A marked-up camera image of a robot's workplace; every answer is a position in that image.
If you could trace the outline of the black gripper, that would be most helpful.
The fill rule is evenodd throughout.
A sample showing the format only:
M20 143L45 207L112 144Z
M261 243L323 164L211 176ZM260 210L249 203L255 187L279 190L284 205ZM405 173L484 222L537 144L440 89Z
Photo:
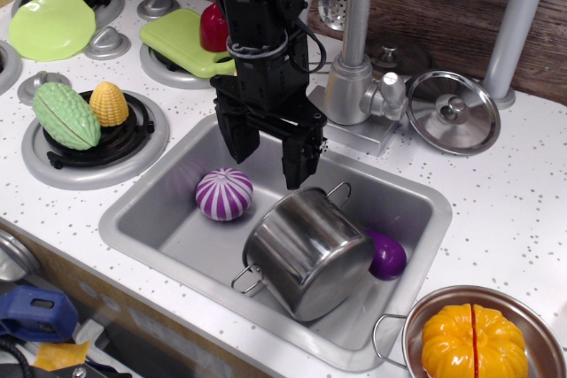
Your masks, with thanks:
M309 56L285 52L273 57L236 58L237 74L216 75L215 110L231 157L247 160L260 133L282 141L287 189L298 189L316 172L326 116L307 99Z

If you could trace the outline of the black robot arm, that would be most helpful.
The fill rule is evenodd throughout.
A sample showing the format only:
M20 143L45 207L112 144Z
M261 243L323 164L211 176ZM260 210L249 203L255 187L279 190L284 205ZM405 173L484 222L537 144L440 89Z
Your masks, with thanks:
M307 98L314 68L300 19L306 0L215 0L229 25L227 49L233 76L216 75L215 110L230 155L237 163L260 145L260 134L281 140L283 174L297 189L315 173L326 116Z

